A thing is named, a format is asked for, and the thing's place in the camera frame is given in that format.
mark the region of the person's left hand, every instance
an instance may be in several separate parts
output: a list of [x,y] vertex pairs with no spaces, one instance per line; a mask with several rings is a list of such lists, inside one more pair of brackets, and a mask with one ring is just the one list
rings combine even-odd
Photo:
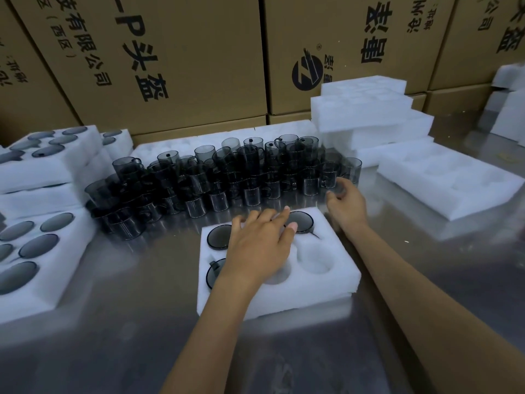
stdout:
[[288,206],[274,219],[277,212],[267,208],[262,213],[251,211],[241,228],[243,217],[232,220],[226,263],[220,271],[220,278],[240,278],[259,289],[268,278],[279,270],[290,254],[290,247],[297,223],[290,223],[281,232],[288,220]]

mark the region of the fingernail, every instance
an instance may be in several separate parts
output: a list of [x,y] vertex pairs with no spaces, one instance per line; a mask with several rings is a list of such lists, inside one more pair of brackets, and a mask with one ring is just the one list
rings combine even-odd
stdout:
[[297,228],[298,228],[298,225],[296,222],[293,222],[293,223],[290,223],[287,225],[287,228],[292,228],[293,229],[293,232],[297,232]]

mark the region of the person's right hand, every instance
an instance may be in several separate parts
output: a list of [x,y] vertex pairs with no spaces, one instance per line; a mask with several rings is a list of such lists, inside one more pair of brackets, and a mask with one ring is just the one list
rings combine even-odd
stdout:
[[366,220],[366,201],[361,192],[346,178],[338,177],[337,182],[345,187],[345,193],[326,193],[326,206],[330,216],[343,228],[345,233],[351,235],[368,225]]

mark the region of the hand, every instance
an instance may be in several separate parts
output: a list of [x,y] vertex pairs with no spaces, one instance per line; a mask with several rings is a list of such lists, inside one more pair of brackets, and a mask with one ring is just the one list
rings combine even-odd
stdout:
[[361,192],[346,178],[338,177],[337,182],[345,187],[345,193],[326,193],[326,206],[330,216],[343,228],[345,233],[352,236],[352,232],[368,225],[366,220],[366,201]]
[[281,234],[281,229],[288,220],[290,207],[274,219],[277,211],[267,208],[262,213],[251,211],[244,228],[241,216],[232,221],[226,263],[219,278],[240,278],[248,283],[253,294],[268,278],[279,270],[290,254],[297,223],[290,223]]

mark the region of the metal table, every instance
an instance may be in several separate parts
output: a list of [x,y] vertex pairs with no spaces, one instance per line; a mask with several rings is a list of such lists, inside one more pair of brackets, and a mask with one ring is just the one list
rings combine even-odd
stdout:
[[[523,174],[525,149],[469,132],[473,119],[436,119],[436,141]],[[450,223],[375,171],[363,170],[359,186],[372,227],[525,352],[524,191]],[[269,206],[325,211],[323,203],[288,194]],[[197,321],[200,229],[246,211],[165,218],[130,242],[99,234],[56,310],[0,325],[0,392],[158,392]],[[410,393],[428,384],[414,359],[363,271],[350,299],[246,322],[226,392]]]

